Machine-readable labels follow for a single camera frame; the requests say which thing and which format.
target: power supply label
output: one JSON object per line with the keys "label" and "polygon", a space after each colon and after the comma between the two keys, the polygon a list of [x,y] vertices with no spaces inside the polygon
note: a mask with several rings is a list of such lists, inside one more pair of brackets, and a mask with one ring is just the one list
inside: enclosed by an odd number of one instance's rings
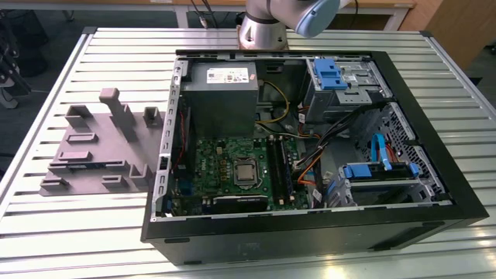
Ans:
{"label": "power supply label", "polygon": [[206,83],[248,83],[248,68],[209,68]]}

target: red cable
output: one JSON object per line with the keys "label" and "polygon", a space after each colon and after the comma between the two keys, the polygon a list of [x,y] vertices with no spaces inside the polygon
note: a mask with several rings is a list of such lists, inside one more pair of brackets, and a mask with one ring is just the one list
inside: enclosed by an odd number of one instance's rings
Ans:
{"label": "red cable", "polygon": [[182,158],[184,146],[185,146],[185,139],[184,139],[184,116],[182,116],[182,112],[178,112],[178,114],[180,114],[180,134],[181,134],[180,139],[182,141],[182,147],[180,148],[178,158],[177,158],[176,165],[173,166],[172,170],[176,169],[177,164],[180,162],[180,159]]}

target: aluminum table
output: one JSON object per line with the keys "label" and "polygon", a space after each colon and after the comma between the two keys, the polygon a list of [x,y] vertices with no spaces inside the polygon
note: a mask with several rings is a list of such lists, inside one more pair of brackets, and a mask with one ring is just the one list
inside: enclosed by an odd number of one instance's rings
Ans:
{"label": "aluminum table", "polygon": [[234,30],[100,28],[82,34],[0,183],[0,277],[474,278],[496,275],[496,113],[433,38],[417,32],[288,33],[290,49],[386,51],[490,217],[400,251],[176,267],[140,242],[145,193],[42,197],[70,104],[102,87],[133,111],[165,110],[174,50],[236,48]]}

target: green circuit board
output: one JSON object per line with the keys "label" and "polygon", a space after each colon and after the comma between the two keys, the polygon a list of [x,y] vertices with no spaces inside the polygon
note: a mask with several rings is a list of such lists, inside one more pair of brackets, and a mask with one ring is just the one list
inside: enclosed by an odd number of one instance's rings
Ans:
{"label": "green circuit board", "polygon": [[[268,211],[306,209],[305,191],[293,193],[294,200],[290,203],[281,205],[273,202],[265,140],[265,138],[200,139],[196,144],[190,196],[265,195],[269,200]],[[288,161],[292,162],[298,159],[293,138],[288,138],[284,145]],[[248,187],[236,184],[234,167],[242,162],[256,164],[257,180]],[[201,214],[201,204],[198,205],[193,199],[185,199],[181,208],[188,215]]]}

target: yellow wire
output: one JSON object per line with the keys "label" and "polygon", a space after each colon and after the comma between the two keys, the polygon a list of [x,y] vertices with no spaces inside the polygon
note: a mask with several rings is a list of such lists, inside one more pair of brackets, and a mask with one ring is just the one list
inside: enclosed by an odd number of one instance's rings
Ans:
{"label": "yellow wire", "polygon": [[276,89],[278,94],[282,96],[284,101],[285,101],[285,111],[284,111],[284,114],[280,117],[277,117],[276,119],[256,121],[256,123],[274,123],[274,122],[280,121],[281,119],[284,119],[285,116],[288,115],[288,113],[289,113],[289,101],[288,101],[288,98],[285,97],[285,95],[282,93],[282,90],[280,90],[278,87],[270,81],[264,80],[262,82],[272,85],[272,87]]}

